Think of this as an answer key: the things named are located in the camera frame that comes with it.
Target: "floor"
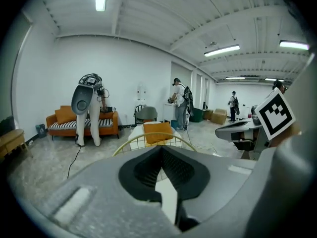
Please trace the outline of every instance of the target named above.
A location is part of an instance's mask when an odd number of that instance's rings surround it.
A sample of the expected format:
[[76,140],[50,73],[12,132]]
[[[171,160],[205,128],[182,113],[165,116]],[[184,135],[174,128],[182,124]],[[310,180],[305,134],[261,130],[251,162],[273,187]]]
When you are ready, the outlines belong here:
[[[220,125],[205,120],[200,123],[190,122],[188,132],[178,132],[183,139],[190,141],[198,152],[240,158],[242,151],[239,151],[232,142],[229,143],[215,136],[214,131],[218,127]],[[86,146],[81,148],[76,161],[71,166],[69,176],[94,161],[111,157],[115,150],[127,141],[130,133],[131,129],[125,128],[120,131],[119,139],[116,136],[103,137],[99,147],[94,145],[92,139],[87,139]],[[47,136],[35,140],[29,148],[33,158],[25,153],[13,153],[1,166],[6,168],[12,191],[37,207],[41,200],[67,179],[69,165],[74,160],[79,147],[75,145],[73,138],[54,137],[52,141],[52,137]],[[158,180],[165,178],[163,172],[158,176]]]

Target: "yellow wire frame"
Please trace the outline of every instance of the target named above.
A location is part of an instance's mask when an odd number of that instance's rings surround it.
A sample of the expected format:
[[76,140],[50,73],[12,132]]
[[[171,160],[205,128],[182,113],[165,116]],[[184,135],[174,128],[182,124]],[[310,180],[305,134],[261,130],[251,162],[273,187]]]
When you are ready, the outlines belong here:
[[116,156],[127,144],[131,143],[133,140],[136,140],[138,139],[139,137],[144,137],[144,136],[147,136],[147,135],[153,135],[153,134],[163,134],[163,135],[169,135],[169,136],[172,136],[172,137],[176,137],[177,139],[179,139],[180,141],[184,142],[185,144],[187,144],[190,148],[192,148],[195,152],[197,152],[197,150],[190,144],[188,143],[187,141],[185,141],[184,139],[182,139],[181,137],[178,137],[178,136],[175,136],[173,134],[170,134],[170,133],[165,133],[165,132],[149,132],[149,133],[144,133],[142,135],[139,135],[139,136],[136,136],[128,141],[126,141],[123,145],[121,145],[115,152],[112,156]]

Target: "person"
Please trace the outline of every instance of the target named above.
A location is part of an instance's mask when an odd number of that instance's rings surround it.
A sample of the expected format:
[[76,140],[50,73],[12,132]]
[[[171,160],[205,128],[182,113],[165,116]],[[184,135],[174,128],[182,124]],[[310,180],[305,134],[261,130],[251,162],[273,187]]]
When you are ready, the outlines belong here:
[[274,81],[272,90],[274,90],[276,87],[281,91],[282,94],[285,93],[286,87],[278,79]]
[[230,100],[228,104],[230,104],[230,121],[236,121],[236,112],[234,110],[233,100],[236,99],[236,92],[232,92],[232,96],[230,97]]
[[174,102],[177,99],[177,106],[176,106],[176,120],[178,122],[178,129],[184,129],[186,126],[186,108],[187,108],[187,101],[184,99],[184,91],[186,86],[181,84],[181,81],[178,78],[174,79],[175,92],[171,98],[171,101]]

